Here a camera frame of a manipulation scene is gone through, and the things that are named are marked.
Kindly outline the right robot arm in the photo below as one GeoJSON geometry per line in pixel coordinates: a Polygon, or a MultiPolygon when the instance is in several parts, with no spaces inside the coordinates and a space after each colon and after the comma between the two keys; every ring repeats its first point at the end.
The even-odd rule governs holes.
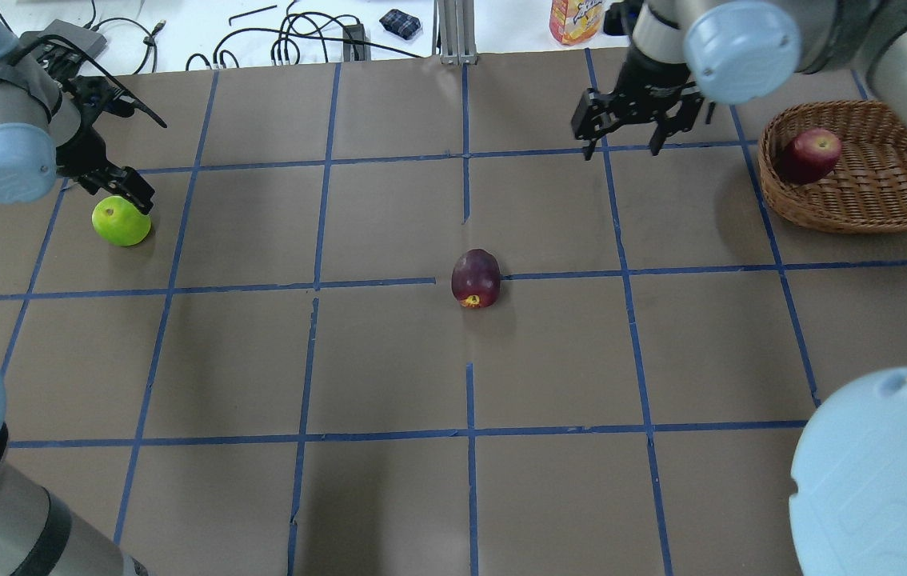
{"type": "MultiPolygon", "coordinates": [[[[649,149],[692,129],[702,103],[745,103],[793,74],[860,70],[907,127],[907,1],[647,1],[617,84],[572,120],[592,156],[619,127],[649,149]]],[[[789,521],[805,575],[907,575],[907,366],[834,391],[798,440],[789,521]]]]}

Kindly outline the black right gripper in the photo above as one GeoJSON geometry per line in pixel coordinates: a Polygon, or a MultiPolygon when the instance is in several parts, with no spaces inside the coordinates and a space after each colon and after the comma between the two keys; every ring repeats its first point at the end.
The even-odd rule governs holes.
{"type": "Polygon", "coordinates": [[[654,157],[666,139],[691,131],[705,95],[689,77],[685,63],[655,61],[640,49],[629,48],[611,91],[585,89],[572,114],[572,135],[584,142],[584,160],[592,160],[599,139],[623,126],[654,124],[649,139],[654,157]]]}

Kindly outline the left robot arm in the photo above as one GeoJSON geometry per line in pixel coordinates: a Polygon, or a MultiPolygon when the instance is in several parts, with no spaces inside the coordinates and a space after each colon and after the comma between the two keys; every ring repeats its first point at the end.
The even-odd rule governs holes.
{"type": "MultiPolygon", "coordinates": [[[[153,208],[154,189],[132,167],[107,159],[93,125],[109,112],[129,117],[147,110],[103,70],[66,78],[40,63],[51,44],[92,61],[98,51],[48,28],[22,39],[0,21],[0,204],[37,201],[59,178],[88,193],[99,190],[141,215],[153,208]]],[[[0,575],[147,575],[150,569],[74,513],[47,488],[8,463],[6,387],[0,371],[0,575]]]]}

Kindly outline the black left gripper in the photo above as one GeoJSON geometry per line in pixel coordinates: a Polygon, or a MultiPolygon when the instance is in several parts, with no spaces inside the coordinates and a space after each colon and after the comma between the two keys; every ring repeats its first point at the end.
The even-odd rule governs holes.
{"type": "Polygon", "coordinates": [[[96,194],[98,190],[124,198],[143,215],[154,208],[156,190],[133,167],[118,166],[106,154],[106,142],[95,128],[80,127],[69,141],[56,146],[56,167],[64,178],[96,194]]]}

